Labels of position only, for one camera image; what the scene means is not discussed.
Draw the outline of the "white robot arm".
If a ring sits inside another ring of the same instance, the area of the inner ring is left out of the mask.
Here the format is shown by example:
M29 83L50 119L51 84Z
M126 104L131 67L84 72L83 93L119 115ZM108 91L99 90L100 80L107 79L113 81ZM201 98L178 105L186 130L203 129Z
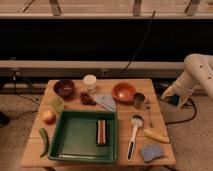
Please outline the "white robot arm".
M163 92L164 100L173 95L179 96L177 108L180 109L200 84L213 100L213 55L190 54L184 59L184 71Z

